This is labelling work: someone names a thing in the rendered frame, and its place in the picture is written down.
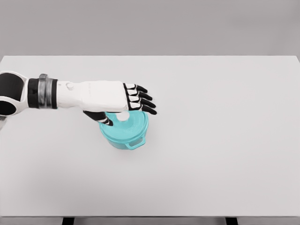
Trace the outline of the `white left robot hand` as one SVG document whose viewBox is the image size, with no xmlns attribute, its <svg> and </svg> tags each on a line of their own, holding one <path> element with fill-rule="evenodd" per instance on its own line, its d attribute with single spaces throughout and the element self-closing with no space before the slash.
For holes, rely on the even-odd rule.
<svg viewBox="0 0 300 225">
<path fill-rule="evenodd" d="M 113 122 L 106 113 L 142 111 L 156 115 L 156 105 L 147 89 L 120 81 L 85 82 L 81 89 L 80 108 L 91 119 L 107 126 Z"/>
</svg>

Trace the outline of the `teal pot lid white knob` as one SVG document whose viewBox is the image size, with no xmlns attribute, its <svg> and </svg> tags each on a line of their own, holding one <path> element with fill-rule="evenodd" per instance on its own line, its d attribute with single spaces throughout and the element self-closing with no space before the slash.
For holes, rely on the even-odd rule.
<svg viewBox="0 0 300 225">
<path fill-rule="evenodd" d="M 107 112 L 107 117 L 113 122 L 113 126 L 99 124 L 102 134 L 114 142 L 129 142 L 144 134 L 148 126 L 148 115 L 141 111 L 129 111 L 127 120 L 121 121 L 117 113 Z"/>
</svg>

